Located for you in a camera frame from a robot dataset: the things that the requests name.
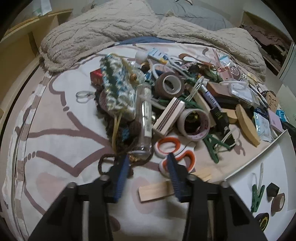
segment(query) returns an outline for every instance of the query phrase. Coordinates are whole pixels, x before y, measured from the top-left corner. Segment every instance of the wooden shelf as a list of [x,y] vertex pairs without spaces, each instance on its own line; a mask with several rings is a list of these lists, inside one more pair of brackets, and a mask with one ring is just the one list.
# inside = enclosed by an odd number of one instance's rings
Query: wooden shelf
[[0,41],[0,131],[17,93],[39,65],[41,41],[71,12],[66,9],[30,18],[7,30]]

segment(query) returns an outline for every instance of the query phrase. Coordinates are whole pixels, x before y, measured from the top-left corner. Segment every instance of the plastic tube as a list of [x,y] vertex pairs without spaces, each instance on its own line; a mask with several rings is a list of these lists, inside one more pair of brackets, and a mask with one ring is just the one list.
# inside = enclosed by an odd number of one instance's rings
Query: plastic tube
[[141,133],[137,145],[131,152],[136,157],[145,160],[150,156],[152,150],[152,105],[150,102],[143,100],[141,96],[147,99],[152,98],[150,85],[141,84],[137,87],[135,120],[141,124]]

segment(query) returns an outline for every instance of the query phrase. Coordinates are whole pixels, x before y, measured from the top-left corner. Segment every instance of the scissors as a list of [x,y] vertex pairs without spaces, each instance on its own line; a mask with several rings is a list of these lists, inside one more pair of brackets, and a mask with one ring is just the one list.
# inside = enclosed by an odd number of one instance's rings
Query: scissors
[[[165,152],[160,149],[160,145],[164,143],[173,143],[175,145],[175,149],[170,152]],[[169,172],[167,169],[167,155],[169,153],[173,153],[175,156],[175,159],[177,162],[181,161],[184,157],[189,157],[190,158],[190,165],[187,168],[188,173],[191,173],[195,167],[196,163],[196,157],[194,153],[194,147],[195,143],[194,142],[189,142],[187,145],[181,144],[181,141],[179,140],[178,137],[175,136],[168,136],[165,138],[162,138],[158,140],[155,145],[154,145],[154,151],[155,154],[163,158],[163,160],[159,163],[159,170],[161,174],[163,174],[165,177],[169,177]]]
[[95,97],[95,92],[92,91],[78,91],[76,93],[76,101],[78,103],[87,103],[90,99]]

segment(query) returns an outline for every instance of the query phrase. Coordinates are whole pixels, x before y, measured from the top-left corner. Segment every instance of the gray pillow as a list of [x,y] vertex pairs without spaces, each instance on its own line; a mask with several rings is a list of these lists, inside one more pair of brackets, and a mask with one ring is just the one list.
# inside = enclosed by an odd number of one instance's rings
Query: gray pillow
[[[98,6],[109,0],[94,0]],[[222,15],[215,13],[209,9],[191,5],[187,1],[180,0],[146,0],[151,6],[154,13],[159,19],[172,10],[175,16],[182,18],[188,22],[197,24],[208,30],[216,31],[223,28],[233,28],[233,25],[225,19]]]

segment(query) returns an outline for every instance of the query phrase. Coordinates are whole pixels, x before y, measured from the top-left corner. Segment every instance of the white board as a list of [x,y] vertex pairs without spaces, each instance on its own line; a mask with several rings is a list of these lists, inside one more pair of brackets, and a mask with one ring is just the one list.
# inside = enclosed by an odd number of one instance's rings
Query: white board
[[[253,213],[253,216],[269,213],[269,223],[264,234],[268,241],[276,241],[296,211],[296,156],[287,131],[251,163],[227,178],[249,210],[252,204],[252,185],[259,182],[261,162],[264,165],[262,185],[265,185],[265,190],[258,211]],[[279,194],[285,193],[286,197],[283,209],[274,216],[271,215],[272,200],[268,200],[266,194],[266,187],[271,182],[279,186]]]

